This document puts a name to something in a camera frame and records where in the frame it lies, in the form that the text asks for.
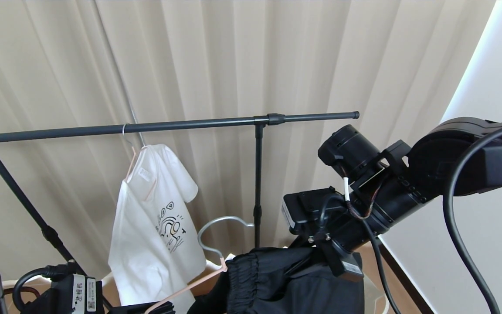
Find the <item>cartoon print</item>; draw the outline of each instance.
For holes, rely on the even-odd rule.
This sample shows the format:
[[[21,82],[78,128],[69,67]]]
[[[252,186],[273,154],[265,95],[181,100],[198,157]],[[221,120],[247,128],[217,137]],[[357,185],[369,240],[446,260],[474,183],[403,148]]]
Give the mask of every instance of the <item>cartoon print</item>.
[[[170,253],[175,252],[175,250],[183,244],[182,236],[186,233],[185,229],[181,227],[181,220],[183,216],[167,216],[167,212],[173,210],[173,201],[170,201],[166,208],[162,208],[160,215],[158,217],[158,225],[156,230],[159,232],[160,236],[165,238],[166,247]]]

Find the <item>curtain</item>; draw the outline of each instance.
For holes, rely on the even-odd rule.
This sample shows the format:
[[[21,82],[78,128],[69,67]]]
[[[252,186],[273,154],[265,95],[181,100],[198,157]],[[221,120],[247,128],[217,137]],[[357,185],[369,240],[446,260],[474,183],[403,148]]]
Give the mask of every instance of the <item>curtain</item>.
[[[265,128],[261,244],[293,239],[284,194],[333,185],[317,158],[353,124],[379,149],[440,121],[494,2],[0,1],[0,133],[283,113],[360,111],[347,121]],[[128,134],[165,143],[199,185],[189,209],[253,221],[254,128]],[[80,265],[109,272],[115,205],[132,153],[122,135],[0,143],[0,158]],[[204,237],[239,254],[253,230]],[[0,178],[0,272],[62,258]]]

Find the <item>clothes hanger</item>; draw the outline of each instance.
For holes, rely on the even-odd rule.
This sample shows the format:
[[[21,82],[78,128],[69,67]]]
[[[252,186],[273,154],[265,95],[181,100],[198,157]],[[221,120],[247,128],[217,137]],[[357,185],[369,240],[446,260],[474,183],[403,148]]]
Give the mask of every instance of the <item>clothes hanger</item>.
[[[208,274],[207,276],[204,276],[203,278],[193,282],[192,284],[190,284],[189,286],[183,288],[182,290],[179,290],[178,292],[176,292],[175,294],[172,294],[171,296],[165,298],[164,300],[161,300],[160,302],[157,302],[156,304],[154,304],[153,306],[149,307],[146,311],[145,311],[145,314],[149,314],[150,312],[152,312],[154,309],[158,308],[159,306],[161,306],[162,304],[165,304],[166,302],[168,302],[169,300],[179,296],[180,294],[183,294],[183,292],[191,289],[191,288],[194,288],[195,286],[198,286],[199,284],[202,284],[203,282],[209,280],[210,278],[213,278],[214,276],[216,276],[217,274],[220,274],[220,273],[223,273],[223,272],[226,272],[227,271],[227,266],[226,266],[226,262],[224,260],[224,256],[222,255],[222,252],[220,252],[219,250],[215,249],[215,248],[211,248],[207,245],[204,245],[203,244],[203,241],[201,240],[201,236],[203,236],[203,232],[205,232],[205,230],[207,230],[208,227],[212,226],[213,224],[219,222],[219,221],[223,221],[223,220],[236,220],[236,221],[239,221],[241,223],[243,223],[243,225],[247,226],[247,227],[255,227],[255,224],[254,223],[247,223],[245,222],[245,220],[237,217],[237,216],[223,216],[223,217],[218,217],[216,219],[212,219],[211,221],[207,222],[207,224],[205,224],[201,230],[199,230],[199,234],[197,234],[197,240],[199,241],[199,245],[203,248],[203,250],[207,250],[207,251],[210,251],[210,252],[214,252],[216,254],[218,254],[218,256],[220,257],[220,269],[219,270],[216,270],[215,272],[212,272],[210,274]]]
[[[121,134],[123,135],[123,139],[127,141],[129,145],[131,145],[131,149],[133,150],[133,158],[131,158],[131,163],[129,163],[129,169],[127,170],[127,175],[125,176],[125,180],[127,180],[127,177],[129,177],[129,173],[131,173],[131,170],[133,169],[133,165],[135,163],[135,157],[137,156],[137,151],[135,150],[135,146],[133,145],[133,143],[131,143],[131,141],[127,139],[127,137],[125,137],[125,126],[128,124],[130,123],[125,123],[123,125],[123,129],[121,129]]]

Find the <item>t-shirt sleeve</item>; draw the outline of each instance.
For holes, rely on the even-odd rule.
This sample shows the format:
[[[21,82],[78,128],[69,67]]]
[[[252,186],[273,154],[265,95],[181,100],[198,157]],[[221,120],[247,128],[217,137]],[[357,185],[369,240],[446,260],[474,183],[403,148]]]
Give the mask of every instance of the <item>t-shirt sleeve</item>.
[[[175,153],[164,144],[154,145],[153,149],[164,161],[169,173],[175,181],[177,189],[183,197],[183,201],[186,203],[192,201],[195,196],[197,196],[199,187],[191,175],[189,175],[189,172],[187,172],[187,169],[185,169],[179,158],[177,158]]]

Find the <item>clothes rack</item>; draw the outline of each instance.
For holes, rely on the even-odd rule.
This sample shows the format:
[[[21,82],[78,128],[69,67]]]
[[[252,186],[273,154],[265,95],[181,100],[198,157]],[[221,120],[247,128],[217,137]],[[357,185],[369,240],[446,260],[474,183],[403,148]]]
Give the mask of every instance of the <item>clothes rack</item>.
[[[58,137],[84,137],[89,135],[141,133],[168,130],[203,129],[209,127],[242,126],[255,125],[255,206],[253,217],[255,224],[255,247],[260,246],[261,235],[261,160],[263,151],[263,131],[266,126],[279,125],[298,121],[318,121],[329,119],[358,119],[359,112],[352,113],[317,113],[310,115],[281,115],[271,113],[265,116],[227,118],[227,119],[202,119],[191,121],[173,121],[163,123],[136,123],[127,125],[106,125],[89,127],[69,127],[65,129],[49,129],[35,131],[21,131],[12,133],[0,133],[0,143],[13,141],[28,141],[39,139],[54,139]],[[0,176],[18,198],[28,214],[34,219],[42,230],[44,238],[63,256],[65,260],[74,260],[72,254],[65,248],[58,236],[57,231],[49,226],[24,194],[18,183],[14,180],[8,169],[0,159]],[[79,267],[79,272],[86,275],[86,272]],[[112,308],[111,304],[104,298],[106,308]]]

